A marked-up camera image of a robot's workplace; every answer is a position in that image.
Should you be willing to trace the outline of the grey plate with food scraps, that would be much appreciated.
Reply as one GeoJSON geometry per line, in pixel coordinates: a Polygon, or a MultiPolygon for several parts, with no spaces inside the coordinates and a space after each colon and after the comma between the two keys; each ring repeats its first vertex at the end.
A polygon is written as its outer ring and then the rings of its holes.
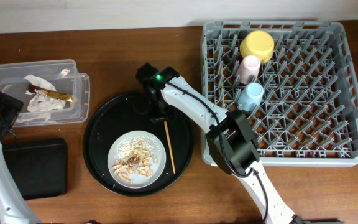
{"type": "Polygon", "coordinates": [[[167,154],[159,138],[146,131],[123,134],[108,152],[112,178],[129,189],[141,189],[154,183],[163,173],[167,154]]]}

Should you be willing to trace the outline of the light blue cup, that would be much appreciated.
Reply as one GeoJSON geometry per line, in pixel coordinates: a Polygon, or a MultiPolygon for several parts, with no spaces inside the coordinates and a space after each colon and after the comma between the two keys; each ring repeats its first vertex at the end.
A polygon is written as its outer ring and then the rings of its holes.
{"type": "Polygon", "coordinates": [[[263,95],[264,88],[261,84],[256,82],[249,83],[241,91],[237,104],[241,106],[242,110],[253,112],[260,105],[263,95]]]}

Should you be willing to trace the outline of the yellow bowl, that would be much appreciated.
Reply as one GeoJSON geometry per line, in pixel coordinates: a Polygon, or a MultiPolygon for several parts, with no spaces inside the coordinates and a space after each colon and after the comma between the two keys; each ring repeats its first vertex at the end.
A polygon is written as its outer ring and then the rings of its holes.
{"type": "Polygon", "coordinates": [[[262,30],[250,32],[240,44],[240,53],[243,57],[256,56],[261,63],[267,63],[274,53],[275,42],[273,37],[262,30]]]}

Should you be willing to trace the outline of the wooden chopstick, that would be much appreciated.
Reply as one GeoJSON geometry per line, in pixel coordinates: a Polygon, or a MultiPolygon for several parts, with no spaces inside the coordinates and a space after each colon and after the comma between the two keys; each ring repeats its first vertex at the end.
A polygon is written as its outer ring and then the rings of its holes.
{"type": "Polygon", "coordinates": [[[167,121],[164,121],[164,128],[165,128],[165,134],[166,134],[167,143],[168,143],[168,150],[169,150],[169,154],[170,154],[172,170],[173,170],[173,173],[176,174],[175,162],[174,162],[173,151],[172,151],[172,144],[171,144],[171,140],[170,140],[170,133],[169,133],[167,121]]]}
{"type": "Polygon", "coordinates": [[[224,77],[224,73],[223,73],[223,68],[221,70],[221,108],[224,109],[224,105],[225,105],[225,89],[224,89],[224,81],[225,81],[225,77],[224,77]]]}

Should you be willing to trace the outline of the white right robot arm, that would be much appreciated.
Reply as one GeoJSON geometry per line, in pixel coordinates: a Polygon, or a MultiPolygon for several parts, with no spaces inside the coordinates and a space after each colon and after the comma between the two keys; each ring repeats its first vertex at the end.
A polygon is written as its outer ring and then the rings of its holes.
{"type": "Polygon", "coordinates": [[[301,223],[267,177],[259,144],[243,112],[210,102],[172,67],[158,70],[145,63],[135,77],[149,94],[152,121],[166,121],[176,108],[204,131],[210,156],[223,172],[241,182],[258,207],[263,223],[301,223]]]}

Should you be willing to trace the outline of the pink cup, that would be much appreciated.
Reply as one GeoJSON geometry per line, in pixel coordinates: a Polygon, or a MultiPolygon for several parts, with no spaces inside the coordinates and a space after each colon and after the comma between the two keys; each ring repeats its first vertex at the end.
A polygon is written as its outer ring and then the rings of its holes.
{"type": "Polygon", "coordinates": [[[242,84],[248,84],[259,74],[260,60],[255,55],[245,56],[239,65],[237,75],[242,84]]]}

